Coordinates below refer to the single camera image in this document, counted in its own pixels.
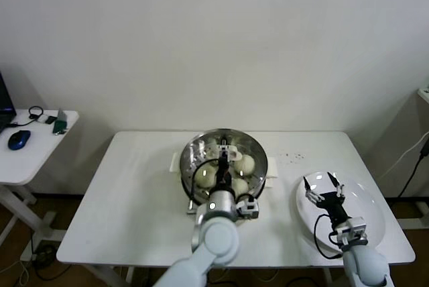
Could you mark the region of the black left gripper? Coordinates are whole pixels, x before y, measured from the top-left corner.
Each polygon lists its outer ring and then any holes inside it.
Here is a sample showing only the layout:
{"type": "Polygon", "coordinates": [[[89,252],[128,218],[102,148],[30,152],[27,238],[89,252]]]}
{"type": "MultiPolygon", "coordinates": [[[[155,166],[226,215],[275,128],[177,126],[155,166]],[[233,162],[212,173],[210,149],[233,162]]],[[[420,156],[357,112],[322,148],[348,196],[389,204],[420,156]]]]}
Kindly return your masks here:
{"type": "Polygon", "coordinates": [[[227,145],[226,148],[222,145],[217,145],[217,159],[218,159],[218,170],[216,173],[216,185],[232,185],[232,176],[229,172],[229,162],[235,161],[237,158],[237,147],[227,145]]]}

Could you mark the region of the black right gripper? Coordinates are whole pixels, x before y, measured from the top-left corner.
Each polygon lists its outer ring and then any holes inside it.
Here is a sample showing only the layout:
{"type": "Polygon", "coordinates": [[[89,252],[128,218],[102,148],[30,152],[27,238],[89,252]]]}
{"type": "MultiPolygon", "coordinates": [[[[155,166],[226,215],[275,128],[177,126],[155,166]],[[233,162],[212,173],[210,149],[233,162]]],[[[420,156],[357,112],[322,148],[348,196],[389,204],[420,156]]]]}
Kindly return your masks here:
{"type": "Polygon", "coordinates": [[[304,176],[304,188],[306,191],[305,197],[311,203],[316,203],[316,206],[319,209],[324,209],[327,211],[331,225],[340,225],[341,223],[344,223],[346,220],[350,219],[350,216],[343,208],[343,203],[345,201],[343,188],[345,185],[341,184],[334,174],[330,172],[327,172],[327,174],[336,191],[326,192],[320,195],[311,189],[309,182],[304,176]]]}

